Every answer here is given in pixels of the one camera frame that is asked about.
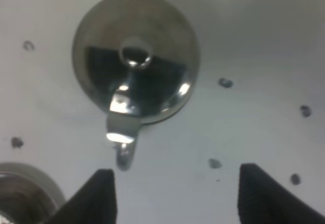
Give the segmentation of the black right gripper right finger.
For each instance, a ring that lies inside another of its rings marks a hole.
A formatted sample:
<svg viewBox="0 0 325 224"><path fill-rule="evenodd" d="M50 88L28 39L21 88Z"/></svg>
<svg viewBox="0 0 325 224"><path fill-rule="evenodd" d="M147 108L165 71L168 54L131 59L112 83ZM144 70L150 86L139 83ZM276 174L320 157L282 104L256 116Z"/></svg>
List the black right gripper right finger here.
<svg viewBox="0 0 325 224"><path fill-rule="evenodd" d="M239 173L240 223L324 223L324 216L287 191L256 164Z"/></svg>

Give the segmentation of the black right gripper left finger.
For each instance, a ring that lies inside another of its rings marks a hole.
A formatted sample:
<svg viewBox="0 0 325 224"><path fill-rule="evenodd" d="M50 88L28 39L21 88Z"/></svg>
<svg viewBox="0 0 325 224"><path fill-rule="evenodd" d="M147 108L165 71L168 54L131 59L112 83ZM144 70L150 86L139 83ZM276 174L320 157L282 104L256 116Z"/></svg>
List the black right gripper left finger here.
<svg viewBox="0 0 325 224"><path fill-rule="evenodd" d="M46 223L116 223L115 175L111 169L97 170L81 189Z"/></svg>

